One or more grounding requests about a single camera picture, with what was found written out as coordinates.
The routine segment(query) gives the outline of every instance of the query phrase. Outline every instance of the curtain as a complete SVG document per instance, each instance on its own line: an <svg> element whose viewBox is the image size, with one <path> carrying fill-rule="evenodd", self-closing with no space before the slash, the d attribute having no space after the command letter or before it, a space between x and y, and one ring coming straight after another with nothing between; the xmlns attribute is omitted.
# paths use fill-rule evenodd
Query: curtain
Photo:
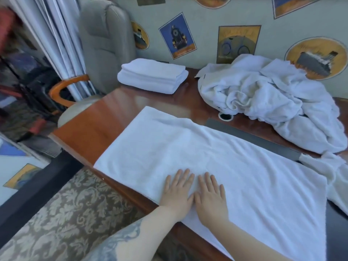
<svg viewBox="0 0 348 261"><path fill-rule="evenodd" d="M61 79L86 73L77 27L80 11L76 0L9 1ZM90 82L72 84L68 89L76 101L96 93Z"/></svg>

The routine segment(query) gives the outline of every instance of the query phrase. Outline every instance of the hand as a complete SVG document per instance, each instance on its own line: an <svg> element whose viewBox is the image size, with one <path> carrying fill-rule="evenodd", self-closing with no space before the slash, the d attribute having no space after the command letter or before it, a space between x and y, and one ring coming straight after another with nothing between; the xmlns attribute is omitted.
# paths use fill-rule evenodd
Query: hand
<svg viewBox="0 0 348 261"><path fill-rule="evenodd" d="M170 185L171 176L168 175L164 185L162 198L159 202L159 206L165 206L172 211L172 214L175 216L175 222L179 222L185 218L194 201L193 194L187 198L194 181L194 174L191 174L187 179L189 173L190 170L186 169L184 175L180 178L182 170L178 170L173 179L172 185Z"/></svg>
<svg viewBox="0 0 348 261"><path fill-rule="evenodd" d="M199 220L209 229L214 222L228 221L228 210L224 186L221 184L219 188L214 175L209 176L209 172L204 177L205 182L198 176L201 193L194 193L194 201Z"/></svg>

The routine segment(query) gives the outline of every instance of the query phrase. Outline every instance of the left hand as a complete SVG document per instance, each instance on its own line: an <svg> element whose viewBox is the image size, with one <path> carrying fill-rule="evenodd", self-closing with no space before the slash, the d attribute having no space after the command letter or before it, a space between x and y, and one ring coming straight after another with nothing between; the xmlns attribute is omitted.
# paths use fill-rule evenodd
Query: left hand
<svg viewBox="0 0 348 261"><path fill-rule="evenodd" d="M164 206L170 210L175 216L175 222L180 222L185 218L194 201L194 194L188 198L189 190L194 181L194 174L190 174L190 176L189 174L190 170L186 169L183 176L180 177L182 175L182 170L178 170L172 185L170 185L171 176L168 175L166 178L159 206Z"/></svg>

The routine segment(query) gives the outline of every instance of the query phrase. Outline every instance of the finger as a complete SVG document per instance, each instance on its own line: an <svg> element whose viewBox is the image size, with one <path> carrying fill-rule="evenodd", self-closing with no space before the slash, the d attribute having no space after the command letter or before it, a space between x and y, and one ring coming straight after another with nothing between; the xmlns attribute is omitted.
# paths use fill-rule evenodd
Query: finger
<svg viewBox="0 0 348 261"><path fill-rule="evenodd" d="M213 184L212 184L212 180L209 177L209 172L206 172L204 176L205 176L205 183L207 184L208 191L209 192L213 192L214 191L214 187L213 187Z"/></svg>
<svg viewBox="0 0 348 261"><path fill-rule="evenodd" d="M192 173L189 176L189 179L185 182L184 188L186 188L187 190L190 190L190 188L192 187L193 182L194 182L194 174Z"/></svg>
<svg viewBox="0 0 348 261"><path fill-rule="evenodd" d="M198 176L198 184L202 192L208 192L207 185L205 184L202 175Z"/></svg>
<svg viewBox="0 0 348 261"><path fill-rule="evenodd" d="M196 191L194 193L194 202L197 204L197 205L200 205L201 204L201 201L200 201L200 194L198 191Z"/></svg>
<svg viewBox="0 0 348 261"><path fill-rule="evenodd" d="M192 204L194 203L194 193L192 193L192 194L189 196L189 198L187 199L187 202L188 202L189 207L190 207L190 209L191 209Z"/></svg>
<svg viewBox="0 0 348 261"><path fill-rule="evenodd" d="M182 170L179 169L179 170L176 172L175 177L174 177L174 179L173 179L172 187L175 187L175 186L177 185L177 183L178 183L178 181L179 181L179 178L180 178L181 174L182 174Z"/></svg>
<svg viewBox="0 0 348 261"><path fill-rule="evenodd" d="M214 175L211 175L211 176L210 176L210 179L211 179L211 181L212 181L214 191L215 191L217 194L220 194L219 185L218 185L218 182L216 181L215 176L214 176Z"/></svg>
<svg viewBox="0 0 348 261"><path fill-rule="evenodd" d="M171 183L171 175L168 175L167 177L166 177L166 181L165 181L165 183L164 183L164 192L166 192L166 191L168 191L169 190L169 185L170 185L170 183Z"/></svg>
<svg viewBox="0 0 348 261"><path fill-rule="evenodd" d="M181 179L178 182L178 186L182 187L185 184L185 181L187 180L187 177L189 176L190 170L187 168L184 172L184 175L182 175Z"/></svg>
<svg viewBox="0 0 348 261"><path fill-rule="evenodd" d="M225 192L225 187L221 184L220 185L220 194L221 194L221 198L226 201L226 192Z"/></svg>

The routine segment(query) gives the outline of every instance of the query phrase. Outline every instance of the wooden table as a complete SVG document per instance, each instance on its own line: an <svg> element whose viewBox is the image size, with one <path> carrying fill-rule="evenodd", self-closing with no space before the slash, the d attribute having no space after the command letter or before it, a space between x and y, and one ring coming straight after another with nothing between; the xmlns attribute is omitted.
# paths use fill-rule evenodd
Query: wooden table
<svg viewBox="0 0 348 261"><path fill-rule="evenodd" d="M122 85L54 131L50 137L73 157L92 169L99 156L145 106L154 107L179 118L190 118L200 125L205 124L208 118L220 121L219 112L208 106L198 93L197 80L194 78L198 70L188 70L188 78L173 95ZM342 110L348 110L348 101L337 99L337 104ZM341 118L347 127L348 113ZM314 154L283 139L269 124L250 120L243 114L238 114L232 121L225 123L280 145ZM155 203L136 191L95 169L92 171L144 213L150 213L157 207ZM201 260L230 260L182 223L177 223L171 233Z"/></svg>

